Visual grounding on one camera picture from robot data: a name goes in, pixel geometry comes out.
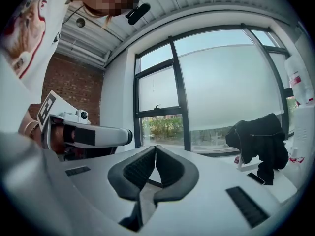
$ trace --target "cable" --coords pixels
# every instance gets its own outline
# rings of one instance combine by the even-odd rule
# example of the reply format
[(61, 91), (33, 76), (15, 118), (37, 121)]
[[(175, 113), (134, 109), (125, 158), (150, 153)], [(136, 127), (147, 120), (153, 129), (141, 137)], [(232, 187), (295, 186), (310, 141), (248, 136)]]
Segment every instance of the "cable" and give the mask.
[(63, 23), (62, 26), (69, 21), (69, 19), (79, 10), (81, 9), (83, 6), (79, 7), (78, 9), (76, 9)]

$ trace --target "headset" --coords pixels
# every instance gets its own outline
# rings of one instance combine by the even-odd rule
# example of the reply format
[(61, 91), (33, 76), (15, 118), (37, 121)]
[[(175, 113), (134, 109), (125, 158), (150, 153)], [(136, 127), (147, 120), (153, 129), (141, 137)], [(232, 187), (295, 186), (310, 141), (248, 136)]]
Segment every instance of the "headset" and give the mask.
[[(150, 9), (151, 6), (148, 3), (144, 3), (141, 6), (138, 6), (140, 3), (140, 0), (134, 0), (134, 8), (128, 12), (128, 14), (126, 15), (126, 18), (128, 19), (128, 23), (130, 25), (134, 25), (136, 24), (140, 18), (142, 18)], [(83, 6), (79, 7), (78, 9), (76, 9), (63, 23), (62, 25), (64, 25), (66, 22), (69, 21), (69, 19), (78, 11), (82, 8)]]

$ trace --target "person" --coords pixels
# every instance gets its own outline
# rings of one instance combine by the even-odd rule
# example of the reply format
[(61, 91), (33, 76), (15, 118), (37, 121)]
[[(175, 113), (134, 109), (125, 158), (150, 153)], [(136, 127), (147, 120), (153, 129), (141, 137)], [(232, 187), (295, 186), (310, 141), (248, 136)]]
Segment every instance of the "person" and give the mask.
[[(41, 103), (47, 65), (73, 2), (80, 2), (92, 17), (107, 16), (108, 23), (111, 17), (134, 9), (139, 0), (24, 0), (0, 37), (0, 131), (18, 131), (41, 145), (38, 123), (27, 109)], [(51, 145), (56, 153), (63, 152), (62, 125), (53, 128)]]

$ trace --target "window pane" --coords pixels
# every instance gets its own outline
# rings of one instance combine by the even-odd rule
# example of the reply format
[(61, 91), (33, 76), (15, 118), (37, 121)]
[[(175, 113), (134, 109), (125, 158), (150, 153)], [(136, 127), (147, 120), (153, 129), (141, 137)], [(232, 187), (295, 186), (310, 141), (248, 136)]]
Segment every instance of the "window pane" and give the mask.
[(168, 67), (139, 79), (139, 111), (178, 106), (173, 67)]
[(277, 54), (277, 53), (270, 53), (270, 57), (272, 58), (273, 62), (276, 65), (276, 68), (280, 74), (283, 86), (285, 89), (290, 87), (289, 77), (286, 73), (284, 62), (286, 60), (285, 55)]
[(297, 102), (295, 97), (289, 97), (286, 99), (287, 108), (289, 110), (289, 134), (294, 131), (294, 111), (297, 108)]
[(180, 57), (180, 64), (190, 131), (214, 130), (211, 144), (217, 145), (215, 132), (240, 120), (283, 113), (276, 79), (255, 45), (195, 52)]
[(259, 41), (262, 43), (262, 45), (275, 46), (275, 44), (269, 38), (269, 33), (264, 32), (264, 31), (260, 31), (260, 30), (252, 30), (252, 32), (259, 39)]
[(209, 31), (182, 38), (174, 43), (178, 56), (218, 46), (253, 44), (240, 29)]
[(173, 54), (172, 54), (172, 49), (171, 49), (170, 44), (162, 46), (146, 54), (145, 56), (141, 57), (140, 72), (172, 58), (173, 58)]
[(140, 118), (141, 144), (184, 148), (182, 115)]
[(195, 130), (190, 132), (192, 150), (220, 150), (229, 148), (225, 136), (231, 127)]

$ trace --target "smartphone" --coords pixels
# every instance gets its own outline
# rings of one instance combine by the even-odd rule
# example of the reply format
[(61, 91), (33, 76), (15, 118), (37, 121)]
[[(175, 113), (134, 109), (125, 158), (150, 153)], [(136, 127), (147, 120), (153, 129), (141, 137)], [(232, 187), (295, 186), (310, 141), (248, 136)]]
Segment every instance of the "smartphone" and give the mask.
[(260, 184), (262, 184), (262, 185), (265, 184), (265, 181), (262, 180), (260, 177), (256, 176), (254, 173), (251, 172), (251, 173), (248, 173), (247, 175), (248, 175), (250, 178), (254, 179), (256, 182), (258, 182), (258, 183), (260, 183)]

